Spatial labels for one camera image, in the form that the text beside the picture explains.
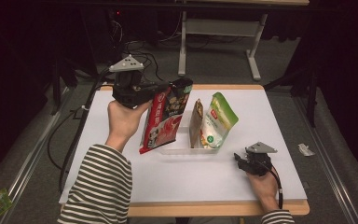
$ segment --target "table leg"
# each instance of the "table leg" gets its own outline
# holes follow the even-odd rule
[[[184,77],[186,74],[186,12],[182,12],[182,44],[179,54],[179,77]]]
[[[248,58],[249,66],[251,67],[252,76],[254,80],[259,81],[261,79],[260,73],[258,72],[257,64],[255,63],[255,51],[257,50],[260,37],[263,34],[264,26],[266,25],[267,14],[261,16],[260,23],[257,27],[254,37],[254,44],[252,49],[246,50],[246,56]]]

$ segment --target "wooden table edge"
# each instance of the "wooden table edge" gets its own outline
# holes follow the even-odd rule
[[[310,212],[307,200],[287,200],[283,203],[293,216]],[[249,217],[263,215],[259,202],[243,203],[131,203],[129,217]]]

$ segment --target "person's right hand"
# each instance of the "person's right hand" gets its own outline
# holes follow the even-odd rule
[[[277,174],[275,168],[272,168],[272,172],[274,172],[275,175]],[[264,211],[267,213],[279,209],[278,203],[276,201],[278,184],[272,173],[267,172],[263,176],[251,175],[247,172],[246,174],[249,177],[253,191],[261,202]]]

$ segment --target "red snack bag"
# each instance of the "red snack bag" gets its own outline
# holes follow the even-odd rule
[[[139,152],[174,142],[190,95],[193,81],[189,78],[175,80],[164,92],[158,93],[148,110],[144,137]]]

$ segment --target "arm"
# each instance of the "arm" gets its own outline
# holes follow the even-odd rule
[[[149,105],[128,109],[116,101],[109,104],[109,134],[105,145],[89,148],[58,222],[127,222],[132,175],[131,164],[121,152],[137,131]]]
[[[261,219],[262,223],[295,223],[290,212],[288,210],[281,210],[278,206],[276,201],[278,185],[274,176],[270,172],[267,172],[263,176],[246,174],[265,212],[265,215]]]

